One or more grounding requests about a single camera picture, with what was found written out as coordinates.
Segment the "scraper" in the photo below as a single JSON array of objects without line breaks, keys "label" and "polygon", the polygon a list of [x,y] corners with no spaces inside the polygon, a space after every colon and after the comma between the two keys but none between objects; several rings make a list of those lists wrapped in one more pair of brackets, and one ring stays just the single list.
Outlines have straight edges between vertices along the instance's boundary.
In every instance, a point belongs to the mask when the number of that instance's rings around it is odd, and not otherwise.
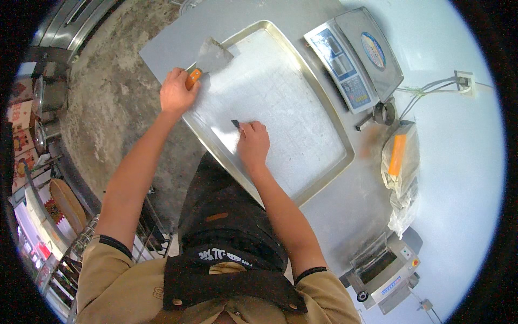
[{"label": "scraper", "polygon": [[185,87],[190,90],[203,73],[225,67],[234,56],[212,37],[208,37],[199,49],[196,68],[189,74]]}]

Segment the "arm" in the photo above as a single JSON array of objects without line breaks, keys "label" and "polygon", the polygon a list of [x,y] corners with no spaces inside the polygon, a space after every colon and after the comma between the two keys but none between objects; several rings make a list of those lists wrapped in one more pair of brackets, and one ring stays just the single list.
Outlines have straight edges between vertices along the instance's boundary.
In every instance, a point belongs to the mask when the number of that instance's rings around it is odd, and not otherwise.
[{"label": "arm", "polygon": [[293,277],[327,264],[306,217],[282,190],[266,167],[270,139],[258,121],[240,124],[238,152],[266,208],[271,225],[288,251]]},{"label": "arm", "polygon": [[171,128],[193,104],[199,82],[185,88],[187,72],[174,68],[160,90],[162,112],[133,146],[108,182],[95,234],[111,236],[133,248],[144,198],[156,171],[158,159]]}]

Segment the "stainless steel table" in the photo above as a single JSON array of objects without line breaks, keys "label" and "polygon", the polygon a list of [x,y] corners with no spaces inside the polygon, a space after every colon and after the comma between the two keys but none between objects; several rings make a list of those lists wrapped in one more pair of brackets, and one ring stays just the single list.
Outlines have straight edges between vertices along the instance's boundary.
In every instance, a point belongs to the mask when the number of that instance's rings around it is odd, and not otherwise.
[{"label": "stainless steel table", "polygon": [[365,131],[356,131],[354,126],[367,113],[352,115],[347,111],[324,66],[312,49],[306,47],[303,38],[306,32],[346,10],[338,0],[204,1],[140,51],[144,62],[162,82],[173,67],[189,67],[208,36],[223,41],[258,20],[269,20],[281,30],[337,108],[356,154],[341,175],[301,208],[319,239],[329,267],[338,276],[351,268],[350,260],[358,250],[388,231],[386,225],[392,208],[390,191],[381,179],[381,150],[399,125],[399,122],[390,128],[372,125]]}]

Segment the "black pants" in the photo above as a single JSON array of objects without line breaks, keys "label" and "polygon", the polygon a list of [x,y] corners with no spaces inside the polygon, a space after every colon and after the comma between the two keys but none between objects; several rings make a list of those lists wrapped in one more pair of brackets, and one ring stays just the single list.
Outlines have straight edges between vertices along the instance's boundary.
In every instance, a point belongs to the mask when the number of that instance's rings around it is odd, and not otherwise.
[{"label": "black pants", "polygon": [[[208,221],[211,217],[217,220]],[[226,243],[268,261],[279,272],[287,265],[287,253],[264,209],[209,152],[187,190],[178,242],[180,253],[202,244]]]}]

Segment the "white wall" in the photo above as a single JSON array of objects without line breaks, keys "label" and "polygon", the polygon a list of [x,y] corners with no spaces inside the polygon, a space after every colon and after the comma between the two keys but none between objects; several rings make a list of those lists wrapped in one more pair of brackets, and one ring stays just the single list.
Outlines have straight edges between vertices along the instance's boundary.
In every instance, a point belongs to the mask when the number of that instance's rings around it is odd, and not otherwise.
[{"label": "white wall", "polygon": [[[452,77],[455,69],[492,84],[473,35],[447,1],[340,1],[369,9],[399,61],[402,86],[422,87]],[[411,96],[395,97],[401,113]],[[430,94],[406,119],[417,123],[421,151],[421,204],[412,227],[424,245],[415,292],[430,299],[444,321],[471,286],[498,221],[505,169],[501,112],[496,92],[479,87],[476,98]],[[386,316],[377,307],[356,306],[366,324],[430,323],[412,296]]]}]

